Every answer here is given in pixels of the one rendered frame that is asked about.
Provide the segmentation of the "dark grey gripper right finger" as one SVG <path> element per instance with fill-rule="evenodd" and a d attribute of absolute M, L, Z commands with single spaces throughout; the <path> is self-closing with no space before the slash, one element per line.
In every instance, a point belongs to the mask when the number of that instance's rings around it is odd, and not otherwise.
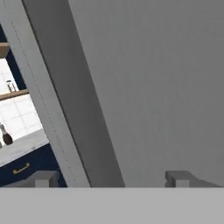
<path fill-rule="evenodd" d="M 166 187 L 218 188 L 219 186 L 196 178 L 189 171 L 166 171 Z"/>

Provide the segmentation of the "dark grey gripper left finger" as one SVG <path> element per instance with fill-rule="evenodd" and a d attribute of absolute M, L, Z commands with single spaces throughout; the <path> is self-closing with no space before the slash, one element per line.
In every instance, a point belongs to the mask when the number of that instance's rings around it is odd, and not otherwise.
<path fill-rule="evenodd" d="M 7 185 L 8 188 L 50 188 L 59 186 L 59 174 L 56 171 L 36 171 L 27 179 Z"/>

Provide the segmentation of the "grey fridge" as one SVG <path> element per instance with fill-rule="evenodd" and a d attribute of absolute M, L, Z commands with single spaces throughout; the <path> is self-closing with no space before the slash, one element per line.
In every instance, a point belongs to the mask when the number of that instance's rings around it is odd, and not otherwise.
<path fill-rule="evenodd" d="M 71 187 L 224 186 L 224 0 L 0 0 Z"/>

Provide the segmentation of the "navy blue drawer front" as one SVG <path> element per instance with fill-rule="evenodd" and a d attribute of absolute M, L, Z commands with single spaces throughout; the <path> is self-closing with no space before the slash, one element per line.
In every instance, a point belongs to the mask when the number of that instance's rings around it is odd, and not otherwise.
<path fill-rule="evenodd" d="M 30 167 L 17 175 L 13 170 L 19 170 L 30 163 Z M 0 167 L 0 187 L 22 179 L 27 179 L 36 171 L 56 171 L 59 174 L 59 186 L 67 187 L 62 172 L 50 144 L 46 144 L 2 167 Z"/>

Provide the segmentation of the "brown bottle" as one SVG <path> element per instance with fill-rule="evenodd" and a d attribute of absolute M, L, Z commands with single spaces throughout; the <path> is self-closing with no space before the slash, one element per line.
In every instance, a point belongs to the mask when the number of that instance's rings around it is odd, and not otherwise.
<path fill-rule="evenodd" d="M 6 131 L 5 127 L 3 124 L 0 124 L 0 130 L 2 131 L 3 134 L 3 141 L 6 145 L 10 145 L 13 143 L 11 135 Z"/>

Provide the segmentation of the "small glass jar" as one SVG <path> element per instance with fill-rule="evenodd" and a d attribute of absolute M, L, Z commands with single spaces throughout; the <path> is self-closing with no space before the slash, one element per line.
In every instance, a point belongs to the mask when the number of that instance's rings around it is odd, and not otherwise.
<path fill-rule="evenodd" d="M 16 88 L 11 80 L 7 80 L 6 83 L 10 92 L 16 92 Z"/>

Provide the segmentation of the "wooden wall shelf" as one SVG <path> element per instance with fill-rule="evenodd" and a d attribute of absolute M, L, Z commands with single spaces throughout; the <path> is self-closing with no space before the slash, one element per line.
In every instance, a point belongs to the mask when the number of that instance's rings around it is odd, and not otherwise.
<path fill-rule="evenodd" d="M 10 50 L 8 43 L 0 43 L 0 59 L 4 59 Z"/>
<path fill-rule="evenodd" d="M 29 94 L 28 89 L 14 91 L 14 92 L 7 93 L 7 94 L 0 94 L 0 101 L 9 100 L 11 98 L 15 98 L 15 97 L 22 96 L 22 95 L 27 95 L 27 94 Z"/>

